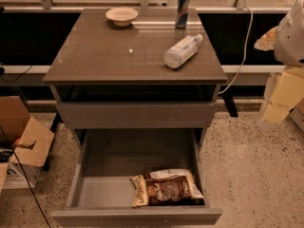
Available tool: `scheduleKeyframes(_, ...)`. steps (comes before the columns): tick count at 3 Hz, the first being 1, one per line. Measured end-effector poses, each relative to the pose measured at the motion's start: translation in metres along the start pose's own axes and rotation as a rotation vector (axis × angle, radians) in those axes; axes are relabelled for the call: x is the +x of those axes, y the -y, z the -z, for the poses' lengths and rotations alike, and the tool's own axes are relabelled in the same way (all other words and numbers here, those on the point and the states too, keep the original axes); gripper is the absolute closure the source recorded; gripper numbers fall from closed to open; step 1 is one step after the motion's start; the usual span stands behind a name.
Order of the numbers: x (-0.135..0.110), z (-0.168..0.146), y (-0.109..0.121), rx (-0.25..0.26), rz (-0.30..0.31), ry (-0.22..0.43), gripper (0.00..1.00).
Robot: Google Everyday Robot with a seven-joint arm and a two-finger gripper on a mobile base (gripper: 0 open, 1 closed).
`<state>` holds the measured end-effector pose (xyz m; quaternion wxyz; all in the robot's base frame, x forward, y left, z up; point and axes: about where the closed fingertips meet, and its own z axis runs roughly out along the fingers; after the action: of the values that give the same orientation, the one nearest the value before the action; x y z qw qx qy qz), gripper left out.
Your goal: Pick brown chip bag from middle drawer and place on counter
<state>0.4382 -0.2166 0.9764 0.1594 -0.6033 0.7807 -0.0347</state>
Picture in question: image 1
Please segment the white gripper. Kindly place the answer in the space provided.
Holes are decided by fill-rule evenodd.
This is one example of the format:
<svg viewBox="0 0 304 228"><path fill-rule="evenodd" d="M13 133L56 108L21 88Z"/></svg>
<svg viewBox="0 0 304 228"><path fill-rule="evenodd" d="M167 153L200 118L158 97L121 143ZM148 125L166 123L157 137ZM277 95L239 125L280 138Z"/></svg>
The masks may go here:
<svg viewBox="0 0 304 228"><path fill-rule="evenodd" d="M256 40L254 48L274 50L275 59L288 67L272 74L266 83L258 126L274 129L304 98L304 0L297 0L280 21Z"/></svg>

